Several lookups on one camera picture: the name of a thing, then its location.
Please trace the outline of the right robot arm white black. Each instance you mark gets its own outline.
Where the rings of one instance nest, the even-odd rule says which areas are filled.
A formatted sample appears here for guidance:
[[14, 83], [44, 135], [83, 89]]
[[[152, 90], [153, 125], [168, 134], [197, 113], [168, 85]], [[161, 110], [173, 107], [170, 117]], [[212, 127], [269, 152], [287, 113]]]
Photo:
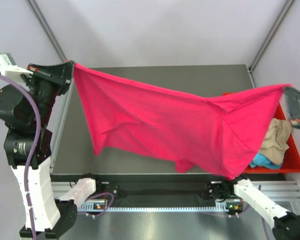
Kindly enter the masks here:
[[[300, 130], [300, 90], [284, 88], [290, 125]], [[300, 240], [300, 215], [278, 205], [256, 188], [250, 179], [240, 175], [234, 180], [215, 181], [207, 185], [209, 196], [217, 203], [235, 197], [253, 208], [272, 229], [277, 240]]]

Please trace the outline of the pink t shirt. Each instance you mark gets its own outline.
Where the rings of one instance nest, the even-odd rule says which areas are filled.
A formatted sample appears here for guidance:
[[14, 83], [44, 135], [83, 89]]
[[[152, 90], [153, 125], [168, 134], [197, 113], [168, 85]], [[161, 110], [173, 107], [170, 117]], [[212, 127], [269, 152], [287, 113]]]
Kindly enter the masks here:
[[259, 152], [284, 84], [201, 97], [74, 65], [93, 152], [112, 147], [234, 179]]

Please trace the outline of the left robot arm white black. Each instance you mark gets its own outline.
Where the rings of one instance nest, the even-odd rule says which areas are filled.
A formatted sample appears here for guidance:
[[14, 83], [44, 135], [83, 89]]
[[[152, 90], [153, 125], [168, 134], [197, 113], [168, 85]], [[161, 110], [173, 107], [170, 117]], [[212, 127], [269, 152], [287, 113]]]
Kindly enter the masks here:
[[16, 177], [26, 211], [19, 234], [36, 239], [44, 234], [58, 240], [75, 223], [74, 200], [53, 196], [50, 161], [52, 133], [47, 126], [58, 96], [69, 90], [75, 62], [29, 64], [21, 68], [0, 60], [0, 119], [8, 131], [3, 144], [8, 165]]

